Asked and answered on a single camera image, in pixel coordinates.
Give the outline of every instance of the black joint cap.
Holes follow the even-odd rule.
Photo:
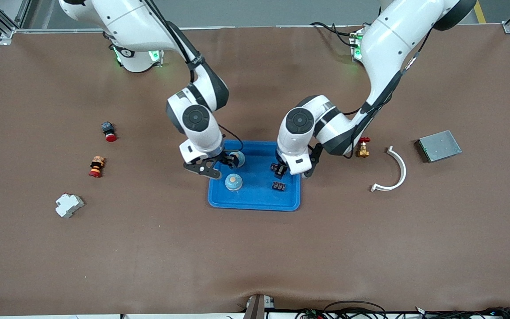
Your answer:
[[[189,106],[182,115],[182,122],[187,129],[202,132],[210,124],[210,114],[206,107],[201,105]]]
[[[308,133],[314,126],[314,117],[307,109],[292,109],[287,115],[286,126],[292,134]]]

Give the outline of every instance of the plastic tray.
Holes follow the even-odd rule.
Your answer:
[[[208,186],[208,202],[218,208],[237,210],[276,210],[291,212],[300,206],[300,174],[293,176],[287,172],[282,180],[275,178],[270,167],[277,162],[275,149],[277,143],[262,141],[243,141],[245,164],[237,169],[217,163],[215,169],[221,171],[221,179],[211,179]],[[235,140],[226,140],[225,149],[238,149]],[[225,187],[225,178],[229,174],[239,174],[243,186],[237,191]],[[273,182],[286,184],[285,191],[273,190]]]

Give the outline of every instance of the black cable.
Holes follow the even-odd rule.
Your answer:
[[[381,315],[383,317],[383,319],[388,319],[386,316],[386,312],[384,312],[384,311],[379,313],[379,311],[371,311],[371,310],[365,309],[363,307],[348,307],[348,308],[342,309],[341,311],[344,311],[346,313],[354,312],[357,315],[364,315],[368,318],[371,318],[369,315],[374,315],[375,319],[377,319],[377,315]]]
[[[425,47],[426,40],[428,40],[428,39],[429,39],[429,36],[430,36],[430,33],[432,32],[432,30],[433,30],[433,29],[432,29],[432,28],[430,28],[429,32],[426,34],[426,36],[425,36],[425,40],[422,42],[421,47],[418,49],[417,53],[420,53],[420,52],[422,51],[422,48],[424,48],[424,47]]]
[[[225,127],[223,127],[220,124],[218,124],[218,126],[221,127],[222,130],[231,134],[233,137],[235,137],[235,139],[237,139],[237,141],[239,141],[239,143],[241,143],[241,147],[239,147],[239,149],[237,149],[237,150],[224,150],[224,151],[225,152],[241,152],[243,150],[243,141],[239,137],[237,137],[237,135],[233,134],[233,132],[231,132],[229,129],[226,129]]]
[[[338,39],[340,39],[340,41],[342,43],[344,43],[345,45],[347,45],[348,47],[352,47],[352,48],[357,48],[358,45],[357,44],[353,44],[353,43],[349,43],[349,42],[345,42],[344,39],[342,39],[342,36],[340,35],[340,33],[338,32],[338,29],[336,29],[336,25],[332,23],[332,29],[334,29],[334,32],[336,33],[336,35],[338,36]]]
[[[322,26],[324,27],[326,30],[332,32],[332,33],[336,33],[335,30],[333,30],[332,28],[326,26],[326,24],[323,24],[322,22],[312,22],[310,24],[311,26]],[[340,35],[343,35],[343,36],[350,36],[350,34],[346,34],[345,32],[339,32]]]
[[[430,315],[432,313],[435,313],[435,312],[427,311],[425,313],[425,315]],[[449,311],[446,313],[439,313],[439,312],[436,312],[436,313],[437,313],[437,315],[435,315],[434,317],[430,317],[429,319],[453,319],[453,318],[470,319],[474,315],[479,315],[480,317],[482,317],[482,319],[485,319],[485,317],[477,311]]]
[[[377,305],[376,303],[370,303],[369,301],[359,301],[359,300],[342,300],[342,301],[336,301],[334,303],[330,303],[329,305],[327,305],[326,307],[324,307],[324,312],[326,312],[326,309],[328,309],[329,307],[331,306],[334,306],[334,305],[339,305],[340,303],[363,303],[365,305],[371,305],[371,306],[374,306],[374,307],[378,307],[379,309],[381,309],[381,311],[383,311],[383,313],[387,313],[387,311],[385,311],[385,309],[383,309],[383,307],[381,307],[380,305]]]
[[[298,311],[298,313],[296,314],[294,319],[298,319],[298,317],[300,317],[300,315],[302,315],[305,311],[306,311],[306,309],[302,309],[301,311]]]
[[[379,105],[379,106],[378,106],[378,107],[376,107],[375,109],[370,109],[367,113],[369,113],[369,112],[371,112],[371,111],[374,111],[374,110],[379,110],[379,109],[381,109],[381,108],[382,108],[382,107],[384,107],[387,103],[389,103],[389,102],[391,101],[391,99],[392,99],[392,98],[393,98],[393,94],[391,93],[391,95],[389,96],[389,99],[387,99],[387,101],[385,101],[384,103],[382,103],[381,105]],[[352,133],[352,137],[351,137],[351,139],[352,139],[352,144],[351,144],[351,146],[350,146],[350,148],[351,148],[352,152],[350,153],[350,155],[349,155],[349,156],[347,156],[347,155],[342,155],[342,156],[344,156],[345,158],[347,158],[348,160],[350,160],[350,159],[352,159],[352,157],[354,157],[354,153],[355,153],[355,152],[354,152],[354,147],[355,147],[355,145],[354,145],[354,141],[355,141],[355,133],[356,133],[356,130],[354,129],[354,131],[353,131],[353,133]]]
[[[359,109],[356,109],[356,111],[351,111],[351,112],[348,112],[348,113],[342,113],[343,115],[352,115],[352,114],[356,114],[357,112],[360,111],[361,108]]]
[[[176,42],[176,45],[178,45],[180,52],[182,52],[182,56],[184,56],[184,61],[186,62],[186,64],[190,64],[191,61],[190,61],[190,58],[188,57],[188,53],[186,52],[186,49],[184,49],[184,45],[182,45],[182,42],[180,42],[179,38],[174,33],[174,30],[172,30],[172,28],[168,25],[167,20],[164,18],[164,16],[158,9],[158,6],[156,6],[156,3],[154,2],[154,0],[152,0],[152,1],[148,0],[147,3],[150,6],[152,6],[152,8],[154,9],[153,11],[155,12],[157,18],[164,25],[164,27],[166,28],[166,30],[168,31],[170,36],[172,36],[172,38],[174,39],[174,42]],[[194,81],[194,79],[195,79],[194,70],[190,70],[190,83],[192,83]]]

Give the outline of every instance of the white robotic arm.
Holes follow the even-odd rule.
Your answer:
[[[281,124],[277,139],[279,166],[288,167],[293,175],[304,172],[310,177],[322,148],[337,156],[353,152],[363,131],[391,99],[403,75],[406,56],[432,28],[452,28],[474,6],[475,0],[394,0],[363,30],[360,61],[371,82],[365,103],[348,119],[323,95],[301,101]],[[300,114],[305,115],[305,121],[300,120]],[[312,136],[319,143],[309,153],[305,146]],[[275,175],[281,178],[285,171]]]
[[[180,29],[166,21],[152,0],[59,0],[68,16],[98,25],[111,40],[123,67],[143,72],[158,62],[158,50],[178,52],[191,80],[168,99],[166,113],[176,129],[188,137],[180,145],[184,167],[210,178],[220,178],[208,163],[237,166],[223,149],[223,137],[213,112],[224,107],[229,90]]]

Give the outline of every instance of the brown mat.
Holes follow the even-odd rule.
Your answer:
[[[369,92],[335,35],[311,28],[187,32],[231,91],[218,121],[275,140],[323,93],[343,111]],[[367,130],[367,159],[324,155],[293,213],[217,210],[182,169],[166,99],[186,66],[130,74],[100,34],[15,35],[0,50],[0,315],[239,311],[358,299],[393,311],[510,306],[510,35],[435,32]],[[103,121],[120,139],[105,142]],[[413,140],[450,129],[464,153],[421,163]],[[409,174],[391,185],[398,165]],[[89,177],[93,156],[104,176]],[[63,193],[87,206],[70,220]]]

